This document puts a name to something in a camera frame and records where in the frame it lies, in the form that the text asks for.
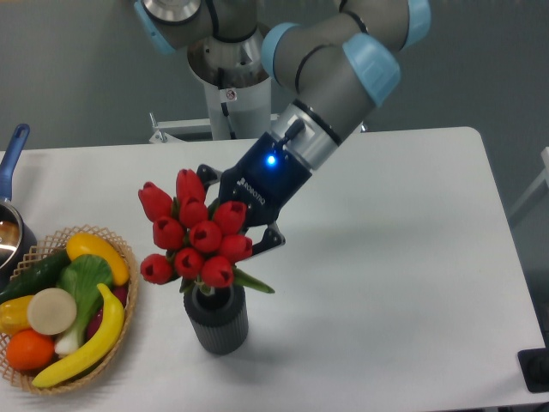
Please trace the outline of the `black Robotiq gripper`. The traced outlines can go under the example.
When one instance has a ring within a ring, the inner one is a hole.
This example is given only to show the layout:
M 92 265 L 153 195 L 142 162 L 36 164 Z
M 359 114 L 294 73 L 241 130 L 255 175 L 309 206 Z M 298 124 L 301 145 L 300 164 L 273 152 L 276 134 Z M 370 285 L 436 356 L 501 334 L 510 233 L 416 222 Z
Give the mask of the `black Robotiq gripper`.
M 205 193 L 212 185 L 220 183 L 221 203 L 236 201 L 248 207 L 244 219 L 246 227 L 267 225 L 262 239 L 251 244 L 247 254 L 251 258 L 286 243 L 276 220 L 282 207 L 311 177 L 311 172 L 265 133 L 234 167 L 222 172 L 201 164 L 196 175 Z

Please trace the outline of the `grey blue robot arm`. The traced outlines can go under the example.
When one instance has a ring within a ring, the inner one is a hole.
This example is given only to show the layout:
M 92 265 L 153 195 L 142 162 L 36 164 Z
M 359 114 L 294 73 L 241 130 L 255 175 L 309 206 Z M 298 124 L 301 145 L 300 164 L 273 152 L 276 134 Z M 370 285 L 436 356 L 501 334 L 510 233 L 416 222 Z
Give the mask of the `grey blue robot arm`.
M 254 1 L 137 1 L 137 17 L 162 53 L 183 49 L 203 85 L 211 135 L 253 140 L 224 172 L 200 166 L 222 202 L 247 206 L 262 227 L 260 254 L 285 240 L 283 206 L 381 106 L 401 78 L 395 53 L 431 26 L 427 1 L 341 1 L 310 27 L 260 24 Z

